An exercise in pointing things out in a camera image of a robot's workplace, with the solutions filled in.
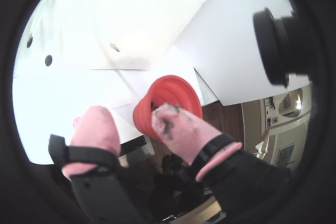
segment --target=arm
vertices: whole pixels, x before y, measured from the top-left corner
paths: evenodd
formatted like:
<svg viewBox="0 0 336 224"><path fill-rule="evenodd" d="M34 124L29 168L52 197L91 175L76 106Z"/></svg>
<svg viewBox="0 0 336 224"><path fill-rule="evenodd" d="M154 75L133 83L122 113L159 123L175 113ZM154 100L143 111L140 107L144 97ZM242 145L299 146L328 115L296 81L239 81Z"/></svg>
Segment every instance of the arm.
<svg viewBox="0 0 336 224"><path fill-rule="evenodd" d="M290 178L288 169L246 153L231 136L180 108L159 107L152 126L160 141L191 168L198 163L196 172L189 174L211 188L228 217L264 201Z"/></svg>

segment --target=pink glove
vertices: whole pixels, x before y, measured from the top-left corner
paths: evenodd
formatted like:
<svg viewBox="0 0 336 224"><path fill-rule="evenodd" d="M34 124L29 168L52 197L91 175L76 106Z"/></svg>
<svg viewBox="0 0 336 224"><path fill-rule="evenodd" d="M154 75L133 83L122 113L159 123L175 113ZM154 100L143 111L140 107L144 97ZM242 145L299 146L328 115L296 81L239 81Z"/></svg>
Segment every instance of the pink glove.
<svg viewBox="0 0 336 224"><path fill-rule="evenodd" d="M175 154L192 164L200 150L221 132L199 117L167 103L152 113L152 127L163 143ZM231 143L219 151L196 177L197 181L242 147Z"/></svg>
<svg viewBox="0 0 336 224"><path fill-rule="evenodd" d="M118 156L120 140L115 123L108 109L101 106L90 107L83 116L75 118L75 133L70 145L101 148ZM97 165L86 163L71 163L63 167L64 176L85 173Z"/></svg>

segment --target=ceiling hole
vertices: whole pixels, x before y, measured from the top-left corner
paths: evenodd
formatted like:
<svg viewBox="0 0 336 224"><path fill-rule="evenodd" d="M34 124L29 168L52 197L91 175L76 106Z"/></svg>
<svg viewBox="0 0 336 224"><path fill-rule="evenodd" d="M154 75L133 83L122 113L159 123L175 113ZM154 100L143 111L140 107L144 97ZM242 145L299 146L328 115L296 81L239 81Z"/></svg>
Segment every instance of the ceiling hole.
<svg viewBox="0 0 336 224"><path fill-rule="evenodd" d="M114 43L110 43L110 47L112 47L115 51L120 52L119 48Z"/></svg>
<svg viewBox="0 0 336 224"><path fill-rule="evenodd" d="M29 38L28 38L28 41L27 41L27 48L29 48L31 46L32 42L33 42L33 36L30 34Z"/></svg>
<svg viewBox="0 0 336 224"><path fill-rule="evenodd" d="M52 56L51 55L48 55L47 57L46 57L46 60L45 60L45 63L46 63L46 66L47 67L49 67L50 65L51 65L51 63L52 63Z"/></svg>

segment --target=white sheet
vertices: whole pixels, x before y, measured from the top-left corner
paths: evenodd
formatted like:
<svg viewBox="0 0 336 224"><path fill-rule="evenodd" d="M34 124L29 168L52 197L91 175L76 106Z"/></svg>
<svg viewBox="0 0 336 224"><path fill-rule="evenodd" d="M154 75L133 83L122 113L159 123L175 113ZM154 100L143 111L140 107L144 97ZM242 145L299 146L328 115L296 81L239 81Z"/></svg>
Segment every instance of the white sheet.
<svg viewBox="0 0 336 224"><path fill-rule="evenodd" d="M152 69L206 0L41 0L14 76L64 69ZM29 35L32 45L27 48ZM45 57L52 55L48 69Z"/></svg>
<svg viewBox="0 0 336 224"><path fill-rule="evenodd" d="M115 71L38 73L13 79L16 125L29 160L36 164L52 164L50 134L65 137L69 144L74 118L88 107L101 105L112 111L131 102L128 88Z"/></svg>
<svg viewBox="0 0 336 224"><path fill-rule="evenodd" d="M287 89L269 83L253 27L253 13L265 7L276 18L292 11L288 0L208 0L175 42L222 105L282 94L309 83L307 77L294 74Z"/></svg>

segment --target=red silicone cup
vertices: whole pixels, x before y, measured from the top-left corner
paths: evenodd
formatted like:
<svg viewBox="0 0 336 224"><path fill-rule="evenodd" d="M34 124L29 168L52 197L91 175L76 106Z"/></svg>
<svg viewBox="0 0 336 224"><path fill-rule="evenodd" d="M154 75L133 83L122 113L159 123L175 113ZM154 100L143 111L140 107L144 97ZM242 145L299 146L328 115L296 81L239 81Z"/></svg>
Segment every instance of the red silicone cup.
<svg viewBox="0 0 336 224"><path fill-rule="evenodd" d="M152 128L152 111L164 103L179 105L199 118L203 118L198 96L188 82L178 76L158 78L133 111L136 128L153 139L160 140Z"/></svg>

